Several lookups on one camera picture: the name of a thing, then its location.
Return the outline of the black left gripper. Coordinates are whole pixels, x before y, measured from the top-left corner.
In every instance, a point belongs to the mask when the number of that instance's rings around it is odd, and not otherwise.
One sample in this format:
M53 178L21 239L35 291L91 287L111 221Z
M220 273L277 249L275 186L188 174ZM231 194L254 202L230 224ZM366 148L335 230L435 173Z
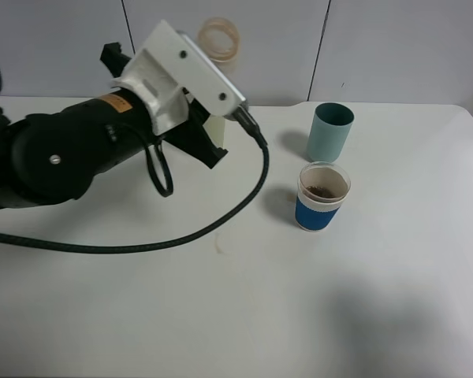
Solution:
M120 77L131 58L122 53L120 43L107 43L99 60L112 77ZM203 125L209 116L197 100L185 99L181 122L169 131L158 133L153 130L157 122L151 119L146 106L125 89L62 110L62 120L88 146L89 162L95 166L96 173L104 173L138 154L143 143L153 146L162 141L213 169L228 150L216 146L205 130Z

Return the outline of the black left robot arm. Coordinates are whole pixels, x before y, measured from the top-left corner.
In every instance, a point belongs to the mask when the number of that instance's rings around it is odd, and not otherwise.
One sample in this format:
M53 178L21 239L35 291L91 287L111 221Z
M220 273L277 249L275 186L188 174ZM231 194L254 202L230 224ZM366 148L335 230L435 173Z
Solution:
M170 196L163 142L209 167L224 157L203 126L210 115L228 116L242 95L190 38L151 38L134 57L108 43L100 59L113 92L17 122L0 107L0 209L78 199L95 176L139 152L158 193Z

